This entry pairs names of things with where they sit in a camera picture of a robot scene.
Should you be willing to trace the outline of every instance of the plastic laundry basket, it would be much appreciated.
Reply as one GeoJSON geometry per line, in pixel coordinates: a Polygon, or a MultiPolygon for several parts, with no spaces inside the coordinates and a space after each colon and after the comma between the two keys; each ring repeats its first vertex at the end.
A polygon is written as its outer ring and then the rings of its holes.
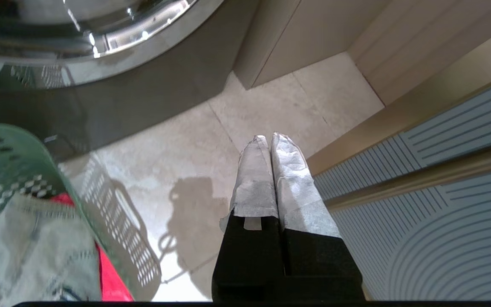
{"type": "Polygon", "coordinates": [[[90,168],[82,182],[76,192],[35,136],[0,124],[0,212],[16,192],[38,197],[68,192],[134,298],[151,300],[160,285],[160,266],[138,218],[107,186],[104,172],[90,168]]]}

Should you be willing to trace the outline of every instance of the red cloth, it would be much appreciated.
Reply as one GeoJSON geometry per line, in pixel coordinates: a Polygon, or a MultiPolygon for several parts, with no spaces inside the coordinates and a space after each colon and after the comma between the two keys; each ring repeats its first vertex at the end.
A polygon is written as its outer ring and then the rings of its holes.
{"type": "MultiPolygon", "coordinates": [[[[72,198],[67,193],[62,193],[51,198],[52,201],[74,206],[72,198]]],[[[100,282],[102,301],[134,301],[128,288],[124,285],[115,267],[104,251],[96,244],[100,254],[100,282]]]]}

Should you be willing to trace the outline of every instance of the beige wall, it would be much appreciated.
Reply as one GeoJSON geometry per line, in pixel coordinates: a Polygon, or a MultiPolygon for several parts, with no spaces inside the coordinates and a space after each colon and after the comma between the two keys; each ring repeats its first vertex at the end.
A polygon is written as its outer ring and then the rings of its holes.
{"type": "Polygon", "coordinates": [[[389,105],[491,37],[491,0],[392,0],[348,52],[389,105]]]}
{"type": "Polygon", "coordinates": [[[249,89],[345,51],[389,0],[262,0],[234,72],[249,89]]]}

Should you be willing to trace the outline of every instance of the laundry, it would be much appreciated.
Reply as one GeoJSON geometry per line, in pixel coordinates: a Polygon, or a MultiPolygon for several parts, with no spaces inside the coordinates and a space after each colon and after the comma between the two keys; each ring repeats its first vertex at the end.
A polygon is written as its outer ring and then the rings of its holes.
{"type": "MultiPolygon", "coordinates": [[[[52,201],[65,204],[68,206],[74,206],[72,198],[67,193],[58,194],[51,198],[52,201]]],[[[99,245],[96,245],[100,254],[100,278],[101,278],[101,300],[102,301],[134,301],[132,295],[126,288],[124,282],[115,270],[111,260],[100,249],[99,245]]]]}
{"type": "Polygon", "coordinates": [[[99,253],[70,206],[15,194],[0,213],[0,307],[100,301],[99,253]]]}

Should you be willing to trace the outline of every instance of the beige floor tile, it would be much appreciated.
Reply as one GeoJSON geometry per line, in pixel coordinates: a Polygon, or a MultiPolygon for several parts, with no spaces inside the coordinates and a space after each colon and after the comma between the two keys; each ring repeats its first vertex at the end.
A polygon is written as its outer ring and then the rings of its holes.
{"type": "Polygon", "coordinates": [[[347,52],[293,74],[336,137],[384,107],[347,52]]]}
{"type": "Polygon", "coordinates": [[[335,139],[292,74],[246,91],[232,73],[209,103],[240,151],[257,134],[270,141],[274,131],[290,136],[306,157],[335,139]]]}
{"type": "Polygon", "coordinates": [[[160,258],[155,301],[211,297],[238,151],[206,103],[97,151],[121,182],[160,258]]]}

